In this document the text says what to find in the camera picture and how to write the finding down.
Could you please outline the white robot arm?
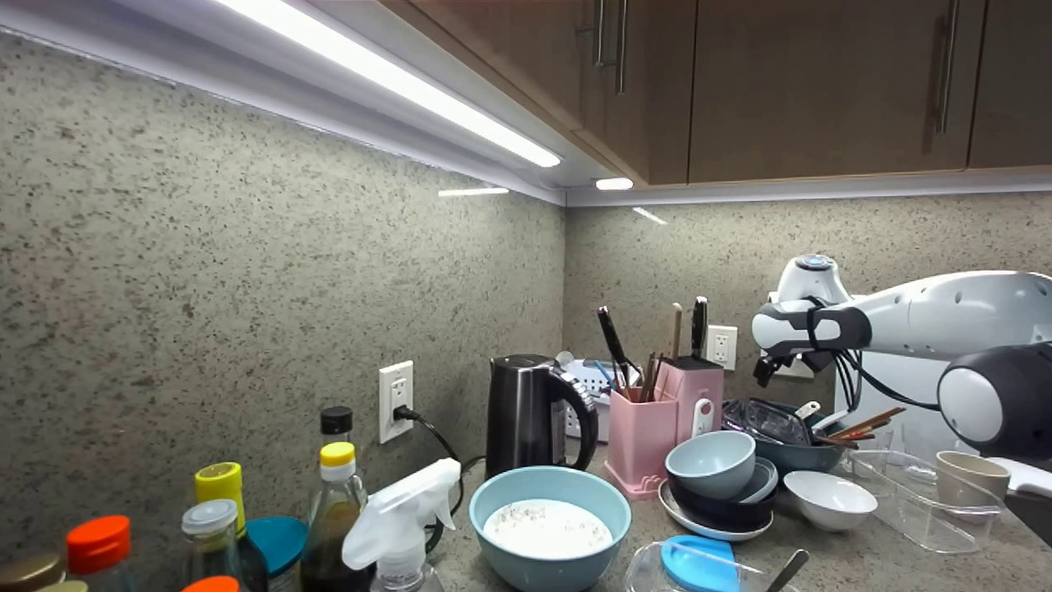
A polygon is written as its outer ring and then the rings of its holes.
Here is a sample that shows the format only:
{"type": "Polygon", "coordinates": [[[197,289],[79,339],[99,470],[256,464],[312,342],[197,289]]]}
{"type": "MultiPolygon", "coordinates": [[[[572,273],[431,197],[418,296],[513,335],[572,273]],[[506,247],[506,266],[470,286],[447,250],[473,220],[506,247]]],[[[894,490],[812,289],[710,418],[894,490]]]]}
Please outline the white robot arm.
{"type": "Polygon", "coordinates": [[[973,451],[1052,451],[1052,276],[960,270],[848,293],[825,253],[792,257],[753,312],[756,382],[802,358],[822,372],[851,352],[940,358],[924,408],[973,451]]]}

